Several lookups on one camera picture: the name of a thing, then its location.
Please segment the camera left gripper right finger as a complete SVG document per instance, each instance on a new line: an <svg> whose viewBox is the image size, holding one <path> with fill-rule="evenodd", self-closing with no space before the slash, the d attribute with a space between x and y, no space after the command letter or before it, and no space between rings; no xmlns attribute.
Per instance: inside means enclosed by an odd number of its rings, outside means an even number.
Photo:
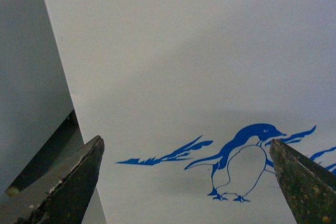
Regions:
<svg viewBox="0 0 336 224"><path fill-rule="evenodd" d="M277 182L297 223L335 223L335 174L281 140L270 156Z"/></svg>

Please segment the camera left gripper left finger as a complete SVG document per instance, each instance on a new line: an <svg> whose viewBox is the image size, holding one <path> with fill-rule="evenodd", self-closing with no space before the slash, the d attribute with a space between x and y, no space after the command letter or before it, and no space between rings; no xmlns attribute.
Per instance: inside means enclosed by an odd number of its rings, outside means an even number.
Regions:
<svg viewBox="0 0 336 224"><path fill-rule="evenodd" d="M81 223L104 153L96 136L1 206L1 223Z"/></svg>

